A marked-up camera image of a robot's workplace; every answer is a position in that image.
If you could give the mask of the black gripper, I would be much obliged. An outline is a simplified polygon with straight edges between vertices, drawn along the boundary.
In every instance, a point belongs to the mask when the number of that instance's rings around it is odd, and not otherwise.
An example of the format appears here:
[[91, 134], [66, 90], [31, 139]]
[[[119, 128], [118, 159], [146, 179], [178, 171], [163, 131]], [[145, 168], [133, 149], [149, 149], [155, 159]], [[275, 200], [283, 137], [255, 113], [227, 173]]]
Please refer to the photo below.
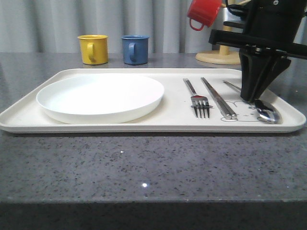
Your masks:
[[294, 43], [300, 23], [307, 13], [305, 0], [251, 0], [245, 5], [227, 4], [227, 9], [244, 22], [242, 33], [212, 30], [209, 43], [241, 48], [241, 98], [258, 99], [267, 87], [291, 64], [281, 55], [256, 53], [251, 47], [280, 50], [290, 57], [307, 57], [306, 45]]

